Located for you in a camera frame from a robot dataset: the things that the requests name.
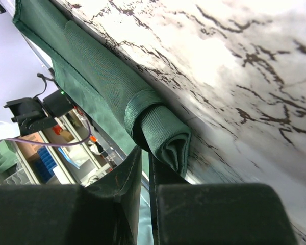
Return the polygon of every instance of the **fabric fold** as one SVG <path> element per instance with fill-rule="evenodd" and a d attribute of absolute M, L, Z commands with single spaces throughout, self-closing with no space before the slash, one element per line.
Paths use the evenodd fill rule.
<path fill-rule="evenodd" d="M 113 55 L 50 1 L 16 0 L 17 28 L 51 56 L 95 100 L 73 99 L 95 120 L 100 108 L 108 110 L 134 142 L 151 151 L 180 174 L 187 168 L 191 132 L 164 105 L 154 90 L 122 60 Z M 68 80 L 57 82 L 67 93 Z"/>

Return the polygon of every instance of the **white marble table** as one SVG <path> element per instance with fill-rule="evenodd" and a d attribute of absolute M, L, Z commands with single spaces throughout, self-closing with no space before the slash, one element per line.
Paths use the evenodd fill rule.
<path fill-rule="evenodd" d="M 262 182 L 306 244 L 306 0 L 58 0 L 193 129 L 198 182 Z"/>

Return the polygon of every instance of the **marble tabletop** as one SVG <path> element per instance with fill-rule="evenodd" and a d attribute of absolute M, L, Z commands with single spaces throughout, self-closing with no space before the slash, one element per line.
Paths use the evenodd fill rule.
<path fill-rule="evenodd" d="M 57 0 L 193 129 L 197 183 L 261 182 L 306 244 L 306 0 Z"/>

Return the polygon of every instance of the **black cable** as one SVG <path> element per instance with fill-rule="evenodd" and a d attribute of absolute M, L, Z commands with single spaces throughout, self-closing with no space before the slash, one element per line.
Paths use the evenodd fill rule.
<path fill-rule="evenodd" d="M 47 81 L 46 81 L 46 80 L 55 82 L 55 79 L 47 78 L 47 77 L 46 77 L 45 75 L 43 75 L 42 73 L 37 73 L 36 76 L 37 76 L 38 78 L 41 78 L 41 79 L 43 80 L 45 86 L 44 86 L 43 92 L 41 92 L 41 93 L 35 95 L 33 98 L 36 98 L 36 97 L 40 96 L 41 94 L 44 94 L 44 92 L 45 92 L 46 89 L 47 89 Z"/>

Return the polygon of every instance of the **light blue fabric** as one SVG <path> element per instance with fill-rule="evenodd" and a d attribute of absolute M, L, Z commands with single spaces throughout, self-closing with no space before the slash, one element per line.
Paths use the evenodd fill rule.
<path fill-rule="evenodd" d="M 137 245 L 153 245 L 151 210 L 149 204 L 149 192 L 142 186 L 139 203 L 139 223 Z"/>

